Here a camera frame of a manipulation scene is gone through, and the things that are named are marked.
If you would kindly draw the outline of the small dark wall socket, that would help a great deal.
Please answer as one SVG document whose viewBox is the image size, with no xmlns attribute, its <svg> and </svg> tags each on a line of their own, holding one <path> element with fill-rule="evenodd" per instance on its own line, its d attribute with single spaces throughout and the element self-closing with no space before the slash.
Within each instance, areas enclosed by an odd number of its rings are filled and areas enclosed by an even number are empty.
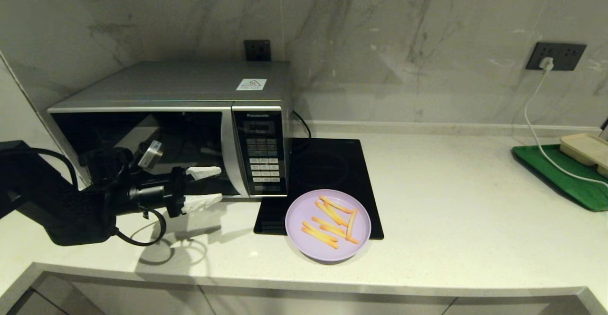
<svg viewBox="0 0 608 315">
<path fill-rule="evenodd" d="M 272 50 L 270 40 L 244 40 L 245 57 L 247 61 L 271 61 Z"/>
</svg>

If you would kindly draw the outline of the grey cabinet front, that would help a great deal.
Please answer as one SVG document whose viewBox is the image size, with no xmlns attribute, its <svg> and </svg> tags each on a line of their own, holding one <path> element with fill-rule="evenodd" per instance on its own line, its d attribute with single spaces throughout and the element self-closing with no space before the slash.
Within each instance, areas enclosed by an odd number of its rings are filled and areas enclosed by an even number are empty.
<svg viewBox="0 0 608 315">
<path fill-rule="evenodd" d="M 590 315 L 576 296 L 458 297 L 442 315 Z"/>
<path fill-rule="evenodd" d="M 216 315 L 193 285 L 43 273 L 32 287 L 61 315 Z"/>
<path fill-rule="evenodd" d="M 215 315 L 445 315 L 456 297 L 200 286 Z"/>
<path fill-rule="evenodd" d="M 69 315 L 54 302 L 40 294 L 37 290 L 28 288 L 6 315 Z"/>
</svg>

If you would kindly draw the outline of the microwave door with dark glass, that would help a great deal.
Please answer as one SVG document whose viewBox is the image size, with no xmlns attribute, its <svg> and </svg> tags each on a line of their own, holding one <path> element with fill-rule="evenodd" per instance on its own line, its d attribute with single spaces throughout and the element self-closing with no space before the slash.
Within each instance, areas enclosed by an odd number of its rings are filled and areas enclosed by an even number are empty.
<svg viewBox="0 0 608 315">
<path fill-rule="evenodd" d="M 161 155 L 152 160 L 144 176 L 164 175 L 178 167 L 217 166 L 219 175 L 200 181 L 196 192 L 221 192 L 230 198 L 249 196 L 230 102 L 55 105 L 48 113 L 62 135 L 62 147 L 76 161 L 82 162 L 92 151 L 115 147 L 137 156 L 158 141 Z"/>
</svg>

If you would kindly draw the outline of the beige lunch container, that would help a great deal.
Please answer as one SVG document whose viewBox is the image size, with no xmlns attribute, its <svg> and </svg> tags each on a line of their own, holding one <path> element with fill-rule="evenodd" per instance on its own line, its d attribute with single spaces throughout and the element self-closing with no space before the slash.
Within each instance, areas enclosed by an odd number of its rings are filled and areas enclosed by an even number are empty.
<svg viewBox="0 0 608 315">
<path fill-rule="evenodd" d="M 608 141 L 590 134 L 567 135 L 560 138 L 560 150 L 608 179 Z"/>
</svg>

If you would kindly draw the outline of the lilac round plate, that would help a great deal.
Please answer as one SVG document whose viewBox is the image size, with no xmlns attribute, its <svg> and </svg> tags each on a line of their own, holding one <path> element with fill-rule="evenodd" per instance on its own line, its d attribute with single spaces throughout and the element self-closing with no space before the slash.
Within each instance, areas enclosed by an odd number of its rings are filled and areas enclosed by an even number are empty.
<svg viewBox="0 0 608 315">
<path fill-rule="evenodd" d="M 327 216 L 315 205 L 315 201 L 321 201 L 319 200 L 319 196 L 324 196 L 348 209 L 358 209 L 354 228 L 352 230 L 352 238 L 357 239 L 359 244 L 353 244 L 335 234 L 322 230 L 321 225 L 311 219 L 313 216 L 316 216 L 331 224 L 339 226 L 347 232 L 347 227 L 336 224 L 332 218 Z M 337 211 L 346 222 L 349 221 L 351 214 L 344 213 L 337 209 L 335 209 L 335 211 Z M 339 244 L 339 248 L 334 249 L 328 246 L 328 244 L 322 243 L 315 239 L 315 237 L 301 231 L 301 228 L 303 227 L 302 222 L 304 220 L 321 232 L 335 237 L 337 239 L 337 244 Z M 354 257 L 354 255 L 365 247 L 371 239 L 372 223 L 371 216 L 356 198 L 338 190 L 321 189 L 302 194 L 290 205 L 285 216 L 285 228 L 291 243 L 308 258 L 323 263 L 338 263 Z"/>
</svg>

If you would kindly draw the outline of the black induction cooktop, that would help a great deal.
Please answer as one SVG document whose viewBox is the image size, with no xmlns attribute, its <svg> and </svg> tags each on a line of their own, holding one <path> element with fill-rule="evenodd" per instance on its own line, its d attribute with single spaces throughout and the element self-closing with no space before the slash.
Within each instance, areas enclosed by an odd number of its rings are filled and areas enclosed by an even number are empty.
<svg viewBox="0 0 608 315">
<path fill-rule="evenodd" d="M 371 239 L 384 239 L 360 140 L 295 138 L 286 197 L 262 198 L 254 233 L 285 236 L 287 209 L 300 195 L 313 190 L 344 192 L 360 202 L 371 219 Z"/>
</svg>

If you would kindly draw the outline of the wide dark wall socket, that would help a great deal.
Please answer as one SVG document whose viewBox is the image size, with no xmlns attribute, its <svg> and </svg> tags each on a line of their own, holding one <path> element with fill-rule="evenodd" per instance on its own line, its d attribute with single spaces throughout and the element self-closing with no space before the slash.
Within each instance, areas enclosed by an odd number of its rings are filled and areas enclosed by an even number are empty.
<svg viewBox="0 0 608 315">
<path fill-rule="evenodd" d="M 544 70 L 542 62 L 549 57 L 553 59 L 553 72 L 573 72 L 586 48 L 586 44 L 537 42 L 525 69 Z"/>
</svg>

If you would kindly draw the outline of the green plastic tray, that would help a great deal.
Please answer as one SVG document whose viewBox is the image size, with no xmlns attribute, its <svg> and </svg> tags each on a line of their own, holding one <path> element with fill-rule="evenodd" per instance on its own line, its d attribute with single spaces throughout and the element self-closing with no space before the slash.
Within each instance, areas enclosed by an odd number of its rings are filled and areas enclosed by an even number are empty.
<svg viewBox="0 0 608 315">
<path fill-rule="evenodd" d="M 582 165 L 561 152 L 558 144 L 543 145 L 545 153 L 561 168 L 576 176 L 603 181 L 608 179 L 590 166 Z M 608 188 L 590 181 L 581 181 L 560 172 L 539 151 L 538 146 L 515 146 L 511 155 L 519 164 L 538 177 L 560 196 L 592 212 L 608 212 Z"/>
</svg>

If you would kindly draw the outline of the silver Panasonic microwave oven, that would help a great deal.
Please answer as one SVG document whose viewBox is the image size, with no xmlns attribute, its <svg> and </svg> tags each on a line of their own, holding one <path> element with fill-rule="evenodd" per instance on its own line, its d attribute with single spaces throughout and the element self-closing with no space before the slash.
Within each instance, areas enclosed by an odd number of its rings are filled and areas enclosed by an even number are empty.
<svg viewBox="0 0 608 315">
<path fill-rule="evenodd" d="M 236 91 L 245 78 L 267 79 L 261 91 Z M 284 197 L 291 157 L 292 79 L 289 62 L 139 62 L 55 105 L 113 105 L 134 102 L 226 101 L 232 104 L 237 152 L 249 196 Z M 83 179 L 93 174 L 62 147 L 51 120 L 52 137 Z"/>
</svg>

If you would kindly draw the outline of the white triangle warning sticker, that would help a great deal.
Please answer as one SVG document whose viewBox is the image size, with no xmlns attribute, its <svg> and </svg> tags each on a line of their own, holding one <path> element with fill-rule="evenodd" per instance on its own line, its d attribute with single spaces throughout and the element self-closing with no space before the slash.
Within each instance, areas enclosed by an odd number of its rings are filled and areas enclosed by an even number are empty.
<svg viewBox="0 0 608 315">
<path fill-rule="evenodd" d="M 245 78 L 238 84 L 236 91 L 261 91 L 266 85 L 264 78 Z"/>
</svg>

